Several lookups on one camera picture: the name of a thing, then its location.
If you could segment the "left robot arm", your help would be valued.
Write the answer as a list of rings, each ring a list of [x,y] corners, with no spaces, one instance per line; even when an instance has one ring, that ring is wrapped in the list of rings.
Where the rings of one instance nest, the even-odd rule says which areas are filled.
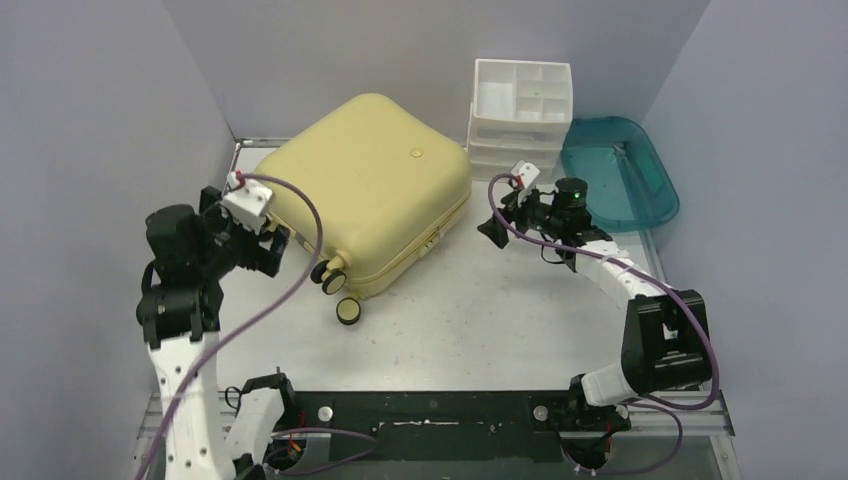
[[[153,260],[141,282],[136,319],[157,375],[168,479],[257,479],[251,452],[225,444],[216,366],[193,368],[219,342],[221,279],[236,267],[275,276],[288,244],[285,227],[259,232],[236,223],[208,186],[200,205],[174,204],[145,220]]]

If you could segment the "yellow hard-shell suitcase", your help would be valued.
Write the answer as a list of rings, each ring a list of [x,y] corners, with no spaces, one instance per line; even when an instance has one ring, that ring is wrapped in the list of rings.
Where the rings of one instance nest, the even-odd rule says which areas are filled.
[[[273,220],[312,251],[326,295],[347,295],[337,320],[357,323],[361,301],[385,290],[465,214],[471,163],[463,147],[390,98],[360,94],[290,139],[254,169],[274,192]]]

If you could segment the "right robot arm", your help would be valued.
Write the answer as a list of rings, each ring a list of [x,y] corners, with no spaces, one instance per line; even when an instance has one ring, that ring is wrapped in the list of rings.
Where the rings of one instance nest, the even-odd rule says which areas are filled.
[[[500,180],[511,190],[496,200],[493,186]],[[585,181],[561,178],[542,192],[521,175],[503,173],[489,184],[492,216],[479,225],[481,234],[498,248],[515,237],[556,251],[562,265],[594,283],[624,314],[618,358],[571,381],[565,409],[574,425],[589,428],[639,398],[674,408],[658,392],[703,383],[710,385],[707,397],[681,410],[701,410],[716,400],[720,370],[703,297],[644,271],[597,226],[586,206]]]

